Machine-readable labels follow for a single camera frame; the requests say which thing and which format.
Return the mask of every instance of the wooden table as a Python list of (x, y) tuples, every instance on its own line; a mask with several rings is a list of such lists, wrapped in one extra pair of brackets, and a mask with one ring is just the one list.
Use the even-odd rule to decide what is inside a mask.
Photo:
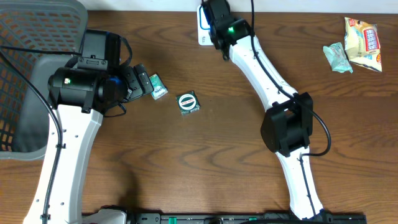
[[(378, 25), (382, 73), (355, 65), (353, 74), (331, 71), (322, 47), (344, 41), (344, 16)], [(330, 129), (331, 152), (311, 158), (324, 207), (363, 212), (368, 223), (395, 223), (398, 16), (256, 17), (256, 34), (270, 61), (299, 93), (312, 95), (315, 111)], [(213, 47), (198, 45), (195, 13), (90, 12), (89, 18), (89, 28), (125, 36), (134, 51), (132, 63), (158, 73), (169, 94), (157, 101), (143, 97), (126, 105), (127, 115), (103, 121), (87, 170), (84, 212), (109, 204), (164, 213), (289, 208), (282, 168), (259, 132), (264, 108), (238, 67), (224, 62)], [(182, 116), (175, 96), (190, 90), (201, 110)], [(312, 151), (325, 145), (314, 121)], [(42, 161), (0, 161), (1, 223), (22, 222), (41, 166)]]

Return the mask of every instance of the black cable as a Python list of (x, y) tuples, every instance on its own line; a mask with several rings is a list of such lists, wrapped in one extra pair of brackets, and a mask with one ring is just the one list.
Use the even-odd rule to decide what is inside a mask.
[(73, 66), (75, 66), (78, 61), (79, 61), (79, 56), (74, 55), (71, 59), (68, 60), (68, 62), (65, 64), (65, 67), (67, 68), (73, 68)]
[(280, 224), (325, 224), (324, 222), (315, 222), (307, 220), (281, 220), (281, 219), (265, 219), (265, 220), (252, 220), (242, 222), (240, 224), (269, 224), (269, 223), (280, 223)]
[(302, 172), (303, 172), (303, 176), (304, 176), (304, 182), (305, 182), (305, 187), (307, 188), (307, 193), (308, 193), (308, 199), (310, 200), (311, 203), (311, 207), (312, 207), (312, 211), (314, 216), (316, 215), (315, 212), (315, 208), (312, 202), (312, 198), (311, 198), (311, 194), (310, 194), (310, 189), (308, 187), (308, 182), (307, 182), (307, 176), (305, 175), (305, 170), (304, 170), (304, 164), (303, 164), (303, 156), (324, 156), (325, 154), (327, 154), (330, 151), (331, 148), (331, 136), (330, 136), (330, 132), (328, 127), (326, 126), (325, 122), (323, 122), (323, 120), (321, 119), (321, 117), (319, 117), (319, 115), (316, 114), (316, 112), (314, 112), (312, 109), (310, 109), (309, 107), (307, 107), (304, 103), (302, 103), (300, 100), (294, 98), (293, 96), (291, 96), (290, 94), (288, 94), (275, 80), (274, 78), (270, 75), (270, 73), (267, 71), (267, 69), (265, 68), (265, 66), (262, 64), (258, 53), (256, 51), (256, 48), (254, 46), (254, 3), (253, 0), (251, 0), (251, 47), (254, 53), (254, 56), (256, 57), (257, 61), (259, 62), (259, 65), (261, 66), (261, 68), (263, 69), (263, 71), (266, 73), (266, 75), (268, 76), (268, 78), (271, 80), (271, 82), (275, 85), (275, 87), (278, 89), (279, 92), (283, 93), (285, 96), (287, 96), (289, 99), (293, 100), (294, 103), (300, 105), (302, 108), (306, 109), (308, 112), (310, 112), (310, 114), (318, 120), (318, 122), (321, 124), (323, 130), (325, 131), (326, 134), (326, 138), (328, 140), (328, 145), (326, 147), (326, 149), (321, 152), (321, 153), (304, 153), (300, 155), (300, 165), (302, 167)]
[(123, 110), (123, 113), (117, 114), (117, 115), (111, 115), (111, 116), (106, 116), (104, 115), (104, 118), (115, 118), (118, 116), (123, 116), (127, 113), (126, 107), (122, 103), (118, 103), (118, 106)]
[(13, 69), (18, 76), (27, 83), (28, 87), (35, 93), (35, 95), (39, 98), (39, 100), (43, 103), (45, 106), (45, 109), (49, 112), (52, 120), (54, 121), (55, 128), (57, 129), (57, 134), (58, 134), (58, 144), (56, 145), (57, 151), (55, 153), (55, 159), (54, 159), (54, 164), (51, 170), (51, 175), (49, 179), (49, 186), (47, 187), (47, 191), (45, 193), (45, 199), (44, 199), (44, 208), (43, 208), (43, 214), (42, 214), (42, 219), (43, 219), (43, 224), (47, 223), (48, 215), (49, 215), (49, 201), (50, 201), (50, 195), (51, 195), (51, 190), (52, 186), (54, 183), (54, 177), (55, 173), (57, 171), (58, 167), (58, 161), (59, 157), (61, 155), (61, 148), (62, 146), (62, 129), (61, 126), (58, 122), (57, 117), (55, 116), (54, 112), (52, 111), (49, 103), (45, 100), (44, 96), (40, 93), (38, 89), (7, 59), (7, 57), (3, 54), (3, 52), (0, 50), (0, 57), (2, 61), (11, 69)]
[(39, 53), (39, 54), (56, 54), (56, 55), (79, 55), (79, 52), (69, 52), (69, 51), (53, 51), (53, 50), (36, 50), (36, 49), (25, 49), (21, 47), (13, 47), (13, 46), (6, 46), (0, 45), (1, 48), (9, 49), (9, 50), (17, 50), (22, 52), (30, 52), (30, 53)]
[(125, 62), (123, 62), (123, 63), (120, 65), (120, 67), (121, 67), (122, 69), (124, 69), (124, 68), (126, 68), (127, 66), (129, 66), (129, 64), (130, 64), (130, 62), (131, 62), (131, 59), (132, 59), (132, 50), (131, 50), (131, 47), (130, 47), (130, 45), (129, 45), (129, 42), (127, 41), (126, 38), (120, 36), (120, 40), (121, 40), (121, 42), (124, 43), (124, 45), (127, 47), (127, 50), (129, 51), (129, 57), (126, 59)]

